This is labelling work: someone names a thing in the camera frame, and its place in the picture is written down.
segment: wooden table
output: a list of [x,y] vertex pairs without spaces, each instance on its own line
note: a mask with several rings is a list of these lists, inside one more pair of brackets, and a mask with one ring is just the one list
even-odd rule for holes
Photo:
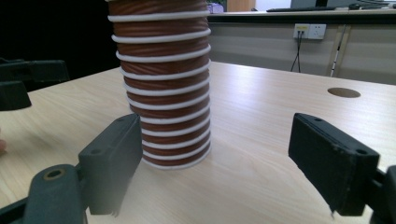
[[[396,163],[396,87],[212,63],[212,146],[198,165],[136,170],[118,218],[90,223],[368,223],[331,216],[288,157],[293,114],[326,119]],[[342,87],[359,98],[327,92]],[[130,113],[117,69],[30,93],[33,106],[0,113],[0,207],[26,197],[31,178],[77,154],[112,120]]]
[[256,6],[256,0],[227,0],[227,11],[250,11]]

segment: grommet hole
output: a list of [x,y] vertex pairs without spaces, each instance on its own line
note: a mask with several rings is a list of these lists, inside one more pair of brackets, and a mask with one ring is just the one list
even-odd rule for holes
[[358,98],[361,96],[360,92],[346,88],[329,88],[327,91],[332,95],[345,98]]

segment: electrical outlet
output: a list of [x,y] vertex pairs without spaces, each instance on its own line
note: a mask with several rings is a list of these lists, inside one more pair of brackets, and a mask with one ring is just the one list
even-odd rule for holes
[[311,24],[308,39],[323,39],[326,32],[326,24]]
[[294,38],[298,38],[299,37],[299,31],[300,31],[300,35],[301,35],[301,33],[303,33],[301,35],[301,38],[302,39],[307,39],[308,38],[308,34],[309,34],[309,28],[310,28],[310,24],[307,24],[307,23],[296,23],[294,25],[293,37]]

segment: table surface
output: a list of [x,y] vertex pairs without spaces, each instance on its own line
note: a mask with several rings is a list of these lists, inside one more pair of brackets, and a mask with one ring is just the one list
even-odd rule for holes
[[[396,87],[212,63],[212,151],[201,163],[161,171],[141,162],[120,216],[90,223],[368,223],[332,217],[288,157],[294,113],[327,120],[396,163]],[[33,106],[1,112],[0,207],[26,197],[32,177],[78,153],[114,119],[129,114],[118,69],[30,92]],[[359,98],[328,93],[349,88]]]

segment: black cable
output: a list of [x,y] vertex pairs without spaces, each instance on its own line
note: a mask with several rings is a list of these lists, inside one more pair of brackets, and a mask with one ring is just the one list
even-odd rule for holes
[[301,46],[301,41],[303,40],[303,34],[304,32],[301,32],[301,37],[300,37],[300,42],[298,43],[298,48],[297,48],[297,61],[298,61],[298,72],[301,73],[301,68],[300,68],[300,46]]
[[300,46],[301,46],[301,41],[303,39],[303,34],[304,34],[304,32],[300,32],[300,31],[297,33],[297,54],[296,54],[296,57],[294,58],[293,65],[291,66],[291,69],[290,69],[291,72],[293,71],[294,65],[296,64],[296,61],[298,60],[298,70],[299,70],[299,73],[301,73]]

